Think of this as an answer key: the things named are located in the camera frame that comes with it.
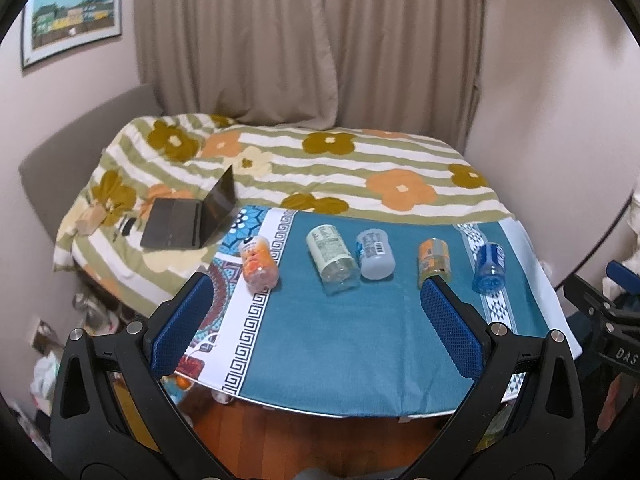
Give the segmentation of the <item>orange peach label cup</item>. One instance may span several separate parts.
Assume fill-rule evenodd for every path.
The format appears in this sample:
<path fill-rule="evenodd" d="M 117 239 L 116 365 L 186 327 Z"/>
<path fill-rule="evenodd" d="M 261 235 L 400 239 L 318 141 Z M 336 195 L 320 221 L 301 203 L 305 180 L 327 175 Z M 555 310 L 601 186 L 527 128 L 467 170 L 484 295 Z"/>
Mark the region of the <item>orange peach label cup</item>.
<path fill-rule="evenodd" d="M 240 244 L 239 252 L 243 278 L 251 294 L 258 294 L 277 286 L 279 269 L 265 237 L 257 235 L 246 238 Z"/>

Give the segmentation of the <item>blue plastic cup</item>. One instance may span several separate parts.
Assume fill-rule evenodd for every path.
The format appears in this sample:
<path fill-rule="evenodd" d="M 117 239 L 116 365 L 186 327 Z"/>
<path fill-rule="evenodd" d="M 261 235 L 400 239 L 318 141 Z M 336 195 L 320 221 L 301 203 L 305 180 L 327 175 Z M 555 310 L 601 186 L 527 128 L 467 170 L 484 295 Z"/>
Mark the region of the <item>blue plastic cup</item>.
<path fill-rule="evenodd" d="M 482 295 L 500 292 L 506 286 L 506 256 L 497 243 L 487 243 L 475 252 L 473 287 Z"/>

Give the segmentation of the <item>orange green label cup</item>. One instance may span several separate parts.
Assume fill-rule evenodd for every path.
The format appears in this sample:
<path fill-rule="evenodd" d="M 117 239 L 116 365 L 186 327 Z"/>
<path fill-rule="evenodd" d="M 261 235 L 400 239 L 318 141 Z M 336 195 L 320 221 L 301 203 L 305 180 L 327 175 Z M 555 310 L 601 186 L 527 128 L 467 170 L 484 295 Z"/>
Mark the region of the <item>orange green label cup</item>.
<path fill-rule="evenodd" d="M 444 240 L 429 238 L 419 246 L 418 287 L 421 288 L 427 278 L 439 276 L 445 282 L 451 280 L 449 248 Z"/>

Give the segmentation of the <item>translucent white blue label cup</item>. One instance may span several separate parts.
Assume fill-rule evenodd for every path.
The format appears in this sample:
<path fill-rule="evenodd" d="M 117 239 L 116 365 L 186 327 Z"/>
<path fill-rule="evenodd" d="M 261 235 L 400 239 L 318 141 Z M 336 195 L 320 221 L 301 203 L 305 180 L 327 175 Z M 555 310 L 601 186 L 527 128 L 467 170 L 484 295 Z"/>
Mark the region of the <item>translucent white blue label cup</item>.
<path fill-rule="evenodd" d="M 361 276 L 368 281 L 389 278 L 395 271 L 396 261 L 385 231 L 367 229 L 356 237 L 356 254 Z"/>

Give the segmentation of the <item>clear cup cream label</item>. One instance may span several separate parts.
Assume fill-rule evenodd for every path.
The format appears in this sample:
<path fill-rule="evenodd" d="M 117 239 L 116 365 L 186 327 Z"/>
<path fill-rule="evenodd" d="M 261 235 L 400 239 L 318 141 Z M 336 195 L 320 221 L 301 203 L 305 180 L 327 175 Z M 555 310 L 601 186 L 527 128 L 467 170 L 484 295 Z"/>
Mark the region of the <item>clear cup cream label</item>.
<path fill-rule="evenodd" d="M 359 286 L 358 264 L 336 226 L 315 226 L 307 234 L 306 244 L 322 286 L 329 295 Z"/>

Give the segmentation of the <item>black smartphone on bed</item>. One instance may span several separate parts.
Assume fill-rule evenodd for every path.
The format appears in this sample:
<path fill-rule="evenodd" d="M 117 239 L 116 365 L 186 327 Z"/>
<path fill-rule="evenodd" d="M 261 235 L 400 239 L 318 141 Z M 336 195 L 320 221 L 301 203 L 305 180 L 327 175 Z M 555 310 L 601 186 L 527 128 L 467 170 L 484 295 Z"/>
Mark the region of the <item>black smartphone on bed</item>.
<path fill-rule="evenodd" d="M 128 236 L 131 232 L 131 229 L 136 224 L 136 221 L 137 219 L 134 217 L 128 218 L 126 222 L 122 225 L 122 228 L 120 229 L 120 234 L 122 234 L 122 236 Z"/>

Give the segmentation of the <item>open dark laptop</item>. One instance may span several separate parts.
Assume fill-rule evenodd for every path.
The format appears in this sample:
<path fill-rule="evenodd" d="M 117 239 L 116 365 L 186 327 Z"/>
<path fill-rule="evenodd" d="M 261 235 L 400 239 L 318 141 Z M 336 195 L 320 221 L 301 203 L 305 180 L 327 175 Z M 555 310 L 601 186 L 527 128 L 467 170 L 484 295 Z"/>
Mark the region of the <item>open dark laptop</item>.
<path fill-rule="evenodd" d="M 233 167 L 229 166 L 204 200 L 154 200 L 140 245 L 152 250 L 201 249 L 232 214 L 235 203 Z"/>

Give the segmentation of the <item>blue patterned tablecloth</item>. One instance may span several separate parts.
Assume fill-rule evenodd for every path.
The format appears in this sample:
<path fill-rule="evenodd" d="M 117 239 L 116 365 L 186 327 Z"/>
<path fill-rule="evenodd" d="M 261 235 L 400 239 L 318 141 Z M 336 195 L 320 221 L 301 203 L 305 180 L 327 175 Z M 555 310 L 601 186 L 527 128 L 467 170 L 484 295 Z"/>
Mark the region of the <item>blue patterned tablecloth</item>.
<path fill-rule="evenodd" d="M 243 400 L 323 416 L 431 416 L 453 412 L 470 388 L 420 305 L 419 246 L 449 248 L 450 287 L 487 322 L 542 337 L 567 330 L 565 315 L 528 236 L 512 219 L 452 226 L 387 223 L 394 273 L 329 295 L 306 245 L 323 214 L 244 206 L 209 266 L 214 300 L 178 372 Z M 239 247 L 268 240 L 278 265 L 275 288 L 247 289 Z M 491 295 L 473 287 L 475 252 L 497 243 L 506 286 Z"/>

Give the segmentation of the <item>grey upholstered headboard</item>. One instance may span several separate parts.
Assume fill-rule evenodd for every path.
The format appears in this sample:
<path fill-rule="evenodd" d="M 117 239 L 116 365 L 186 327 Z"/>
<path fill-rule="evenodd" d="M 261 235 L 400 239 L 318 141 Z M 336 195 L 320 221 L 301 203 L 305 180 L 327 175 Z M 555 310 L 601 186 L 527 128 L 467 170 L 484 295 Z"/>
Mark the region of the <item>grey upholstered headboard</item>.
<path fill-rule="evenodd" d="M 152 87 L 142 84 L 89 110 L 23 159 L 22 187 L 50 240 L 120 129 L 134 118 L 162 113 Z"/>

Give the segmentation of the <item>floral striped bed duvet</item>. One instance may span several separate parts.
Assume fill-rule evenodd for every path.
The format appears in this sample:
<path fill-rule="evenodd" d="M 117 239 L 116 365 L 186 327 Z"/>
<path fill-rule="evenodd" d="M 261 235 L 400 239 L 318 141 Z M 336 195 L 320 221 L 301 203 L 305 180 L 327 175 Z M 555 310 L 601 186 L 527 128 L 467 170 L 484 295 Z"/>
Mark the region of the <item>floral striped bed duvet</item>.
<path fill-rule="evenodd" d="M 53 266 L 81 270 L 141 314 L 171 297 L 216 245 L 145 250 L 157 198 L 203 198 L 232 166 L 241 205 L 411 224 L 504 219 L 508 210 L 456 150 L 417 134 L 253 127 L 206 114 L 143 116 L 104 148 L 58 227 Z M 120 229 L 137 219 L 128 236 Z"/>

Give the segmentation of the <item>beige curtain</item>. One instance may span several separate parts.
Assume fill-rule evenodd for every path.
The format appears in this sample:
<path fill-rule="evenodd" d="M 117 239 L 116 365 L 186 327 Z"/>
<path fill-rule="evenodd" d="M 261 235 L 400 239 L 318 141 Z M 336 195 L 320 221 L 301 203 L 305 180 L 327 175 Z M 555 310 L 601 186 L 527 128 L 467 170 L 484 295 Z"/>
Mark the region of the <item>beige curtain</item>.
<path fill-rule="evenodd" d="M 485 0 L 134 0 L 166 112 L 434 136 L 463 150 Z"/>

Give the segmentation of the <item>framed landscape picture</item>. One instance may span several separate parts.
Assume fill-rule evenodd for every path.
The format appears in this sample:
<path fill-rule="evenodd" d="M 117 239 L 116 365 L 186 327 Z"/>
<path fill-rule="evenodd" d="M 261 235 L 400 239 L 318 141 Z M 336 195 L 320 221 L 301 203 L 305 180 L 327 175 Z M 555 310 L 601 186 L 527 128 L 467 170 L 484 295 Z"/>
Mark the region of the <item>framed landscape picture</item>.
<path fill-rule="evenodd" d="M 28 0 L 21 18 L 24 70 L 87 44 L 122 36 L 122 0 Z"/>

